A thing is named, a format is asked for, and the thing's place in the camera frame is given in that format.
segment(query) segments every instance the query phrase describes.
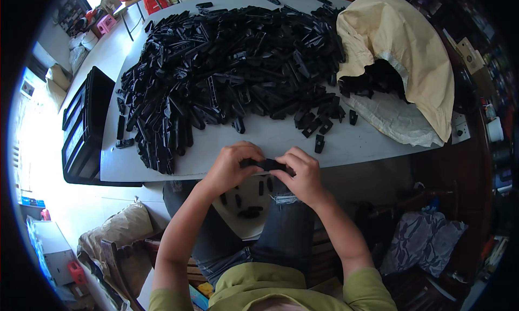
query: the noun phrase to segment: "ripped jeans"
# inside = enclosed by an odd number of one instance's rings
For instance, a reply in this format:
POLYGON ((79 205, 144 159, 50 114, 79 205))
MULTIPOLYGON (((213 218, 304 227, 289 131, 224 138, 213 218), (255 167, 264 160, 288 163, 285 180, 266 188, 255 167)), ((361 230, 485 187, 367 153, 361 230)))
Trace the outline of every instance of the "ripped jeans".
MULTIPOLYGON (((315 213, 273 178, 270 208, 263 232, 253 244, 242 241, 211 205, 191 252, 200 271, 213 288, 220 276, 233 266, 262 262, 291 267, 306 273, 312 256, 315 213)), ((198 180, 169 181, 164 186, 164 203, 171 217, 191 193, 198 180)))

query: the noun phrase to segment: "red stool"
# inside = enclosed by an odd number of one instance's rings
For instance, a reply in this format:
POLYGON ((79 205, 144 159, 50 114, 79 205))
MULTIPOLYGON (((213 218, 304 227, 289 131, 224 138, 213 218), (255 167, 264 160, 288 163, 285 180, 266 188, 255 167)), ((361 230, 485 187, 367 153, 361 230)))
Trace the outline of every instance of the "red stool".
POLYGON ((68 272, 70 273, 76 284, 81 285, 87 283, 87 279, 85 278, 85 271, 76 261, 69 262, 67 264, 67 268, 68 272))
POLYGON ((114 17, 106 15, 103 18, 101 18, 101 20, 97 23, 97 26, 99 31, 101 32, 101 35, 104 35, 108 33, 110 30, 112 30, 113 26, 115 26, 116 23, 117 21, 114 17))

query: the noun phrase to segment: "black plastic crate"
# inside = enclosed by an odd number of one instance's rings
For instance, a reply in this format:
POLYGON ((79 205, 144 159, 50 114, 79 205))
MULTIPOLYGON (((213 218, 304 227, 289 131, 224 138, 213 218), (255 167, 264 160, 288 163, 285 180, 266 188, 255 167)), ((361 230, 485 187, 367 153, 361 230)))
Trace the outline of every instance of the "black plastic crate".
POLYGON ((115 86, 97 67, 63 113, 65 142, 61 150, 63 178, 71 184, 140 187, 140 182, 105 182, 99 179, 101 146, 108 105, 115 86))

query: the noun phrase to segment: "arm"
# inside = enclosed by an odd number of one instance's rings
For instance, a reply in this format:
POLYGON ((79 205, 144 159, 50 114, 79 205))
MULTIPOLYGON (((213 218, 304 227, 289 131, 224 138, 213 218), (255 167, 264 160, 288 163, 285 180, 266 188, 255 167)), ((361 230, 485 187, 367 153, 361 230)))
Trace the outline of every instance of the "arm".
POLYGON ((240 168, 240 161, 265 158, 259 147, 240 141, 224 147, 207 176, 196 184, 184 204, 166 227, 155 262, 152 290, 172 289, 189 296, 187 263, 209 206, 215 198, 263 169, 240 168))
POLYGON ((373 267, 370 251, 359 229, 335 202, 332 194, 323 188, 319 162, 298 147, 292 147, 276 161, 294 169, 294 177, 281 170, 270 173, 319 216, 341 258, 344 280, 358 269, 373 267))

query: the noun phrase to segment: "pink stool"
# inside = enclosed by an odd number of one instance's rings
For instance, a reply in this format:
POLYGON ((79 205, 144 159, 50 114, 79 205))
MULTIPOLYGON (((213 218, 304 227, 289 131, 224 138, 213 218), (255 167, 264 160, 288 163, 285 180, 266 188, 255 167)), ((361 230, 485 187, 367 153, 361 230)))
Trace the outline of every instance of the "pink stool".
POLYGON ((101 35, 108 33, 112 27, 117 23, 114 17, 106 15, 98 22, 98 29, 101 35))

